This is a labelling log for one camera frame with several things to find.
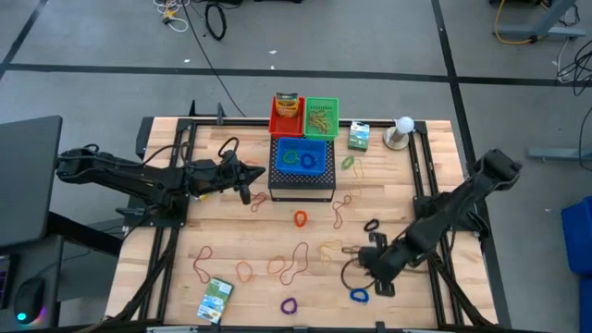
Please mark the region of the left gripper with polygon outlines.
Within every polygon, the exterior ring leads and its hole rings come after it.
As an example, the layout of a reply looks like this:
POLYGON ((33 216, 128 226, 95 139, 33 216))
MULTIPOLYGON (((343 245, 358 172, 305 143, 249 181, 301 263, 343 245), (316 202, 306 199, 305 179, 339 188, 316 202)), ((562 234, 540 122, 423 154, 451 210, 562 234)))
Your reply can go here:
POLYGON ((242 203, 249 204, 252 200, 250 185, 265 172, 264 166, 247 165, 234 155, 234 161, 198 172, 198 192, 223 191, 233 188, 235 191, 239 191, 242 203))

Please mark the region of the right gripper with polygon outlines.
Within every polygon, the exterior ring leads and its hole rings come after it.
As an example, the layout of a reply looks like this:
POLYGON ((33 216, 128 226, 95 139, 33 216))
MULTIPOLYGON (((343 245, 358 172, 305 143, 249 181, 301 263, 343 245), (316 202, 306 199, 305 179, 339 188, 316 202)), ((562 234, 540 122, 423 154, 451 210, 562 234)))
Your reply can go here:
POLYGON ((389 242, 386 234, 374 231, 369 233, 369 241, 375 247, 362 247, 358 262, 377 279, 376 295, 394 297, 396 291, 392 280, 419 255, 419 245, 407 236, 389 242))

